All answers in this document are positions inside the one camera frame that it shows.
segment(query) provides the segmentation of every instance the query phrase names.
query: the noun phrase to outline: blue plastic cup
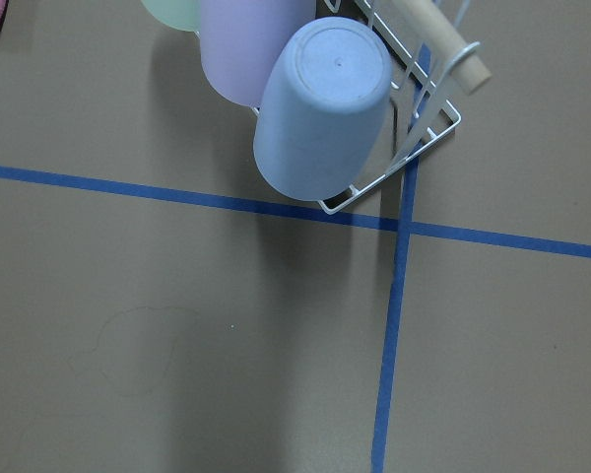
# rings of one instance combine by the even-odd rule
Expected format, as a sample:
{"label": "blue plastic cup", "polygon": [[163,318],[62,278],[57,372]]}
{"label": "blue plastic cup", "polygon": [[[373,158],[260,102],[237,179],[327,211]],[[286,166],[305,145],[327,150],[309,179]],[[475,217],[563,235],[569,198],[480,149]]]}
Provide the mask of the blue plastic cup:
{"label": "blue plastic cup", "polygon": [[142,3],[156,20],[168,27],[184,32],[199,31],[199,0],[142,0]]}
{"label": "blue plastic cup", "polygon": [[341,17],[291,38],[265,88],[254,157],[293,199],[336,196],[359,175],[383,125],[392,67],[381,39]]}

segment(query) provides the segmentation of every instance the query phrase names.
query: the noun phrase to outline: blue tape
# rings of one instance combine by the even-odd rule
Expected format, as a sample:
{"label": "blue tape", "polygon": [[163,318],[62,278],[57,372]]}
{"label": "blue tape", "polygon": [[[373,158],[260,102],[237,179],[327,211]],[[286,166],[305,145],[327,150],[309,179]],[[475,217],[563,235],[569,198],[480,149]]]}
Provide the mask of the blue tape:
{"label": "blue tape", "polygon": [[591,245],[589,244],[532,238],[529,236],[498,234],[494,232],[446,227],[444,225],[422,224],[419,222],[411,223],[410,232],[413,235],[420,235],[422,237],[456,239],[471,243],[491,244],[509,248],[528,249],[532,251],[591,258]]}
{"label": "blue tape", "polygon": [[[419,53],[419,64],[424,71],[428,71],[430,59],[431,54],[429,50],[423,47]],[[415,100],[418,99],[419,94],[420,89],[417,88],[414,94]],[[385,448],[387,444],[392,392],[394,389],[398,339],[401,330],[405,275],[410,250],[410,228],[414,215],[414,199],[416,198],[416,184],[418,181],[418,164],[419,159],[410,161],[405,166],[405,175],[403,178],[403,194],[398,220],[396,250],[394,253],[394,276],[390,289],[390,300],[387,306],[385,340],[383,342],[383,355],[381,357],[381,375],[376,399],[374,435],[372,437],[372,451],[370,454],[372,473],[383,473],[385,469]]]}
{"label": "blue tape", "polygon": [[164,187],[154,187],[151,185],[58,174],[41,170],[7,168],[0,166],[0,179],[55,185],[73,189],[104,192],[108,194],[127,195],[145,199],[163,200],[167,202],[178,202],[182,204],[234,210],[237,212],[249,212],[275,217],[308,220],[311,222],[346,225],[386,232],[396,232],[397,228],[396,219],[385,219],[347,212],[338,212],[335,215],[327,215],[321,209],[310,209],[296,205],[275,204],[260,200],[240,199],[188,190],[176,190]]}

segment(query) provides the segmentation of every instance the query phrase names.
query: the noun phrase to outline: wooden dowel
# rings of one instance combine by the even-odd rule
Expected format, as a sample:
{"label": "wooden dowel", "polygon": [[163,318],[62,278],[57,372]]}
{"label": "wooden dowel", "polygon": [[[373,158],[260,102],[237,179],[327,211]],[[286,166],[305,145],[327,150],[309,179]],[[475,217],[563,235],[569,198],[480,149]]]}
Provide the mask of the wooden dowel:
{"label": "wooden dowel", "polygon": [[[444,61],[467,45],[444,14],[431,0],[392,0],[409,25],[427,46]],[[477,54],[471,54],[451,71],[451,76],[467,95],[472,94],[492,76]]]}

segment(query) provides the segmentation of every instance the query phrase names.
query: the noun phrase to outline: white wire rack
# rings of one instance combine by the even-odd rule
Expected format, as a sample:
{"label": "white wire rack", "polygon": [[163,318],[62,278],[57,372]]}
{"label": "white wire rack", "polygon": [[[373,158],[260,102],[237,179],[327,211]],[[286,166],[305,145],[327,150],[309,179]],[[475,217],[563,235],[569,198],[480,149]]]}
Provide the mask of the white wire rack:
{"label": "white wire rack", "polygon": [[[449,101],[451,94],[460,87],[467,94],[474,92],[489,77],[490,72],[476,57],[478,42],[466,43],[457,32],[470,0],[458,0],[458,4],[447,5],[449,20],[443,12],[443,0],[345,0],[352,1],[361,9],[369,27],[373,28],[387,44],[392,56],[401,67],[400,79],[391,84],[392,101],[402,95],[409,95],[413,104],[411,126],[393,126],[392,153],[385,157],[370,156],[368,161],[377,163],[379,170],[370,170],[365,183],[353,183],[341,195],[318,201],[328,214],[344,209],[379,185],[389,176],[402,169],[408,162],[433,147],[449,135],[462,121],[462,116]],[[340,11],[342,0],[324,0],[330,13]],[[394,15],[389,17],[380,6],[394,6]],[[399,37],[394,19],[404,19],[411,25],[413,47],[409,41]],[[424,46],[430,52],[429,68],[419,64],[419,55]],[[438,118],[444,119],[444,126],[435,127]]]}

